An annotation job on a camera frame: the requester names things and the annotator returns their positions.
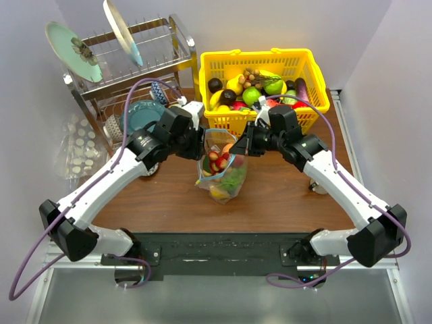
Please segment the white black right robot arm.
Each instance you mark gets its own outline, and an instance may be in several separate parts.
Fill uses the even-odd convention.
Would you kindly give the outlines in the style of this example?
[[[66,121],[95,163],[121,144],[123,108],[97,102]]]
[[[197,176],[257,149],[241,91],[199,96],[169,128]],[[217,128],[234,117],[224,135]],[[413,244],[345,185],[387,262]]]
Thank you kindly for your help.
[[[261,111],[256,121],[246,124],[229,151],[249,157],[279,152],[286,162],[316,181],[349,216],[353,229],[318,229],[306,239],[300,249],[306,264],[316,265],[324,256],[337,254],[372,267],[407,241],[406,210],[377,198],[343,168],[320,138],[304,135],[296,112],[287,105]]]

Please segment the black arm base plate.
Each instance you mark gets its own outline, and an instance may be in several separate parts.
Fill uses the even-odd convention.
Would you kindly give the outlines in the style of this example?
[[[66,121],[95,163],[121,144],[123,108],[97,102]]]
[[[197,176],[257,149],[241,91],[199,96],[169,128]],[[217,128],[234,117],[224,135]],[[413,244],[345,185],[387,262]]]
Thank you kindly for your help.
[[[151,279],[167,275],[301,277],[339,265],[336,256],[306,256],[305,233],[137,233]]]

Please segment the green grape bunch toy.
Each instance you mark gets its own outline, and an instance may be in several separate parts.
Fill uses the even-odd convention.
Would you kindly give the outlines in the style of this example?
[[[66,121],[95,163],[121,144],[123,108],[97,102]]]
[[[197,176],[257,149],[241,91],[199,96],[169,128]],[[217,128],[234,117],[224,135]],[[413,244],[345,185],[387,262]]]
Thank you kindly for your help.
[[[246,178],[246,167],[230,167],[221,178],[219,188],[225,190],[231,197],[240,191]]]

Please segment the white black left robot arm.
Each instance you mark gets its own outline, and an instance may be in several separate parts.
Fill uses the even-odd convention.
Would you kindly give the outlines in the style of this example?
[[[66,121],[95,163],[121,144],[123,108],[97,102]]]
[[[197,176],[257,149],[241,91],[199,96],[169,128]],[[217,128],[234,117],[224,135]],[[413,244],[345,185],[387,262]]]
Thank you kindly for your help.
[[[192,101],[166,109],[152,130],[133,132],[124,148],[81,187],[58,202],[46,200],[39,207],[48,236],[72,262],[90,254],[114,254],[125,265],[140,256],[140,245],[126,229],[93,225],[101,209],[130,182],[150,168],[176,155],[198,161],[204,154],[205,127],[200,124],[204,106]]]

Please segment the yellow bell pepper toy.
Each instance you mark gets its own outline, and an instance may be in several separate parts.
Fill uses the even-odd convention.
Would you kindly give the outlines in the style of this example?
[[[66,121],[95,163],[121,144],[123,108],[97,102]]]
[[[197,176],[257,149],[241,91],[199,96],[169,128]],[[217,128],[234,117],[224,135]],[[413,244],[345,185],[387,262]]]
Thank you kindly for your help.
[[[227,191],[215,186],[210,187],[210,195],[216,200],[224,200],[230,197],[230,194]]]

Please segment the red yellow apple toy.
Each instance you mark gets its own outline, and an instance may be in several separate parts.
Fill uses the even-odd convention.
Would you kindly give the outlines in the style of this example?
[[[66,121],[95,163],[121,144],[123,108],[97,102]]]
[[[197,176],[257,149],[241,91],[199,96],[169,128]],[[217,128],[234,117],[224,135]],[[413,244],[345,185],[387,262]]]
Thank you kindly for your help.
[[[245,165],[246,163],[246,157],[243,155],[236,155],[236,157],[234,158],[234,161],[232,163],[233,167],[235,168],[241,168]]]

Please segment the clear zip bag blue seal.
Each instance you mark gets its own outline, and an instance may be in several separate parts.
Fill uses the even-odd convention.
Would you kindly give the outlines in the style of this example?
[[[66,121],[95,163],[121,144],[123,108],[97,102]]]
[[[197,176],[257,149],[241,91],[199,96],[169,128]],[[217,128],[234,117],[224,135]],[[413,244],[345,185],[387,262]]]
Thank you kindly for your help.
[[[213,175],[213,176],[210,176],[210,177],[204,177],[202,175],[202,173],[201,173],[201,162],[202,162],[204,156],[210,151],[210,148],[213,145],[219,146],[222,149],[226,144],[232,144],[233,145],[236,141],[237,141],[237,138],[233,134],[230,134],[227,130],[211,128],[211,129],[208,129],[206,131],[206,133],[205,133],[205,143],[204,143],[205,153],[204,153],[203,157],[198,161],[198,166],[197,166],[197,169],[198,169],[198,179],[195,182],[195,186],[199,187],[200,189],[208,191],[209,195],[210,195],[210,187],[211,186],[215,186],[215,187],[219,188],[219,184],[220,184],[221,178],[224,176],[225,172],[230,167],[233,167],[232,163],[233,163],[234,158],[236,157],[236,155],[230,153],[231,158],[230,158],[229,165],[228,165],[227,169],[224,172],[220,173],[220,174]],[[245,165],[243,167],[246,167],[247,171],[248,171],[247,160],[246,160],[246,163],[245,163]],[[224,200],[216,200],[211,195],[210,196],[215,201],[217,201],[217,202],[219,202],[221,204],[224,204],[227,201],[229,201],[229,200],[237,197],[237,195],[234,196],[234,197],[230,196],[228,199],[224,199]]]

